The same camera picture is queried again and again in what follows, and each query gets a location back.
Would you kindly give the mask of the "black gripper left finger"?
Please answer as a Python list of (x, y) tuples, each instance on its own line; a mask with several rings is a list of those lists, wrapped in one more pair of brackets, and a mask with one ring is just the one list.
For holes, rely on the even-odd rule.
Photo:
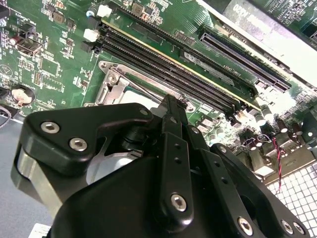
[(178, 102), (166, 96), (155, 113), (137, 103), (33, 113), (15, 167), (56, 217), (76, 192), (131, 162), (157, 159), (154, 218), (165, 230), (185, 230), (194, 203)]

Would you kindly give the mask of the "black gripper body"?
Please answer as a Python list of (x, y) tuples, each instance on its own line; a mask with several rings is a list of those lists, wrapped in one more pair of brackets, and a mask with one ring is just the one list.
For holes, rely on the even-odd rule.
[(230, 238), (232, 233), (203, 177), (191, 172), (194, 219), (179, 233), (154, 218), (158, 160), (142, 159), (69, 197), (51, 227), (53, 238)]

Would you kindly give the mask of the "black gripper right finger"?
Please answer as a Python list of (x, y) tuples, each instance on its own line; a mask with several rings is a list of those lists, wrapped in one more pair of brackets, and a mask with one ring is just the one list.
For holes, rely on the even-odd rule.
[(208, 147), (188, 124), (179, 101), (184, 135), (189, 141), (194, 175), (195, 217), (181, 238), (307, 238), (304, 224), (224, 145)]

